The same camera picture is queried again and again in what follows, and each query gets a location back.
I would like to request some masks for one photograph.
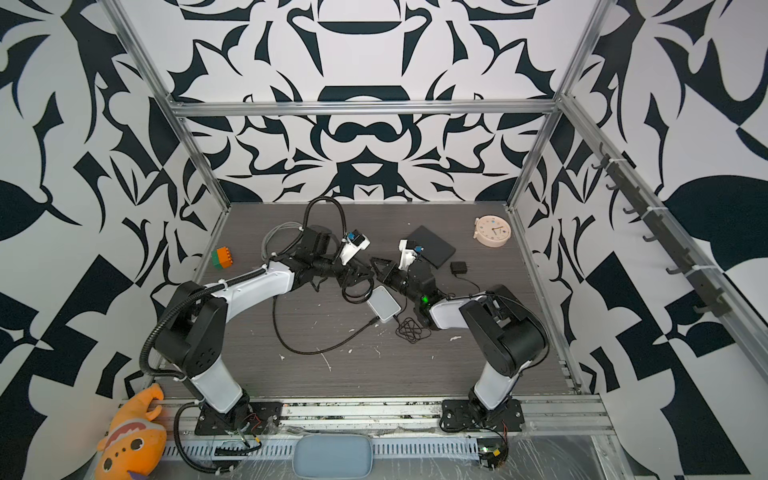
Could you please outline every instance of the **plush toy mouth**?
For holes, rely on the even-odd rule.
[[[107,446],[104,447],[104,450],[108,449],[109,445],[112,445],[112,443],[116,442],[121,437],[130,435],[133,432],[138,432],[139,430],[145,430],[146,428],[147,426],[141,422],[126,423],[119,429],[115,430],[112,435],[109,435],[109,440],[107,440]]]

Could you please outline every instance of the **clock face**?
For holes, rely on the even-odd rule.
[[[478,220],[475,228],[478,233],[490,240],[506,240],[509,238],[509,224],[493,215],[488,215]]]

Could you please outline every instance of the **gray cable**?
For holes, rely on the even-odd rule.
[[[279,232],[280,230],[301,230],[301,223],[299,222],[286,222],[281,223],[277,227],[274,227],[272,230],[268,231],[266,235],[264,235],[264,239],[261,240],[261,260],[264,260],[265,262],[270,258],[270,254],[266,251],[266,246],[269,244],[270,240],[272,240],[272,237],[275,236],[275,233]]]

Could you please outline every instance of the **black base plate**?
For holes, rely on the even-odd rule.
[[[283,411],[283,404],[281,402],[251,402],[250,407],[253,413],[261,420],[253,420],[250,422],[248,430],[254,435],[260,435],[264,433],[267,428],[268,420],[270,417],[274,417],[273,423],[275,425],[280,424],[280,414]],[[195,435],[225,435],[225,430],[229,427],[219,420],[215,415],[205,415],[202,420],[197,420],[195,426]]]
[[[509,399],[506,404],[496,407],[496,410],[491,412],[483,426],[491,430],[501,431],[504,429],[502,423],[507,425],[509,432],[522,431],[525,417],[518,400]],[[475,423],[470,413],[469,400],[443,400],[440,425],[446,431],[477,429],[474,428]]]

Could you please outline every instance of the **black and white wall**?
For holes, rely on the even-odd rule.
[[[0,6],[3,478],[86,463],[220,214],[94,0]]]
[[[552,98],[594,0],[131,0],[184,102]],[[506,200],[540,115],[191,118],[233,201]]]
[[[764,2],[619,0],[575,92],[764,316],[767,18]],[[562,120],[517,206],[585,387],[639,478],[765,478],[768,386],[597,162]]]

